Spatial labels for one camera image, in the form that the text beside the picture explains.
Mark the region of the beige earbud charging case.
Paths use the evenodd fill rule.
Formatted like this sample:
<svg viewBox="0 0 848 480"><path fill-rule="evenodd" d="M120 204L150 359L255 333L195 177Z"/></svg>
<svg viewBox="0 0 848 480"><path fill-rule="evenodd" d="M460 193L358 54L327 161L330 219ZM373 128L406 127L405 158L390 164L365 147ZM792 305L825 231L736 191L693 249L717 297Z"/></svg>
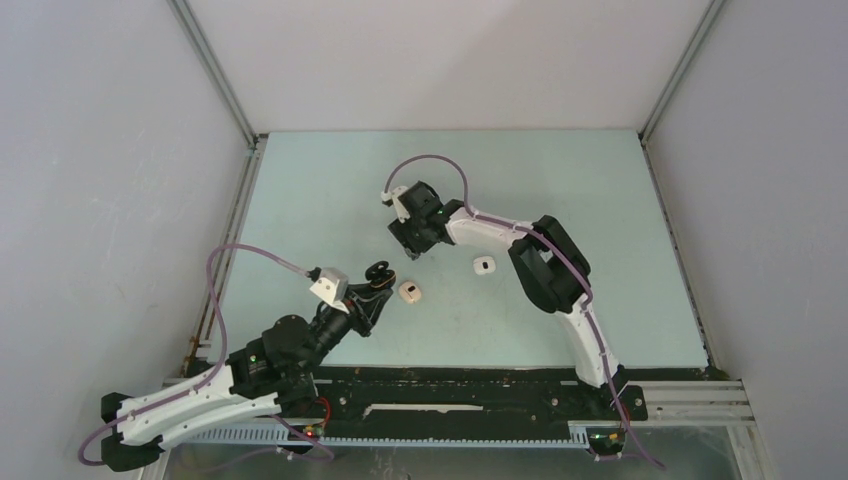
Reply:
<svg viewBox="0 0 848 480"><path fill-rule="evenodd" d="M416 304L422 299L422 291L420 287L412 281L403 282L398 287L398 295L409 305Z"/></svg>

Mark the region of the white earbud charging case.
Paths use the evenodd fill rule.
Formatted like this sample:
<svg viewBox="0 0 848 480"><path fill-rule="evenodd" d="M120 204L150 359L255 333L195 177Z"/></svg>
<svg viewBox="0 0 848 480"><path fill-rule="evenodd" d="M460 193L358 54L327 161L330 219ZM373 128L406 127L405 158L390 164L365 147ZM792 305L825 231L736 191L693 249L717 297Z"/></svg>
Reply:
<svg viewBox="0 0 848 480"><path fill-rule="evenodd" d="M473 270L476 275L489 275L496 271L497 265L492 256L480 256L472 262Z"/></svg>

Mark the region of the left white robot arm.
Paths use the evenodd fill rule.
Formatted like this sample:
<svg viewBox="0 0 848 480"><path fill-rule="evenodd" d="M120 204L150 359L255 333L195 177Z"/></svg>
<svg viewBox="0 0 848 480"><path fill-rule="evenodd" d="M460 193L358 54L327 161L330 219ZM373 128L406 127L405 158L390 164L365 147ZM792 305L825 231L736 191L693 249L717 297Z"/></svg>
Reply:
<svg viewBox="0 0 848 480"><path fill-rule="evenodd" d="M395 279L351 284L318 278L310 287L319 305L311 321L279 318L220 368L153 394L117 392L101 400L110 433L101 459L115 472L147 466L201 432L257 416L304 416L318 398L313 373L350 332L367 337L391 298Z"/></svg>

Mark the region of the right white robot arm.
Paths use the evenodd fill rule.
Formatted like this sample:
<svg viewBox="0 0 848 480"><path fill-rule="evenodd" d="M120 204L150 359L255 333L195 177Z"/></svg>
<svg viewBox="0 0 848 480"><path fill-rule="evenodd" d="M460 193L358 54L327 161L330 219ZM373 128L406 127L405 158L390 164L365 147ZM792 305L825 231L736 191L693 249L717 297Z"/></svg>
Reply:
<svg viewBox="0 0 848 480"><path fill-rule="evenodd" d="M581 392L585 411L606 418L620 407L621 392L611 382L619 362L595 319L591 267L556 218L520 222L482 213L461 200L444 203L421 181L383 191L381 202L395 210L388 229L413 260L438 244L507 253L529 301L561 319L577 377L587 384Z"/></svg>

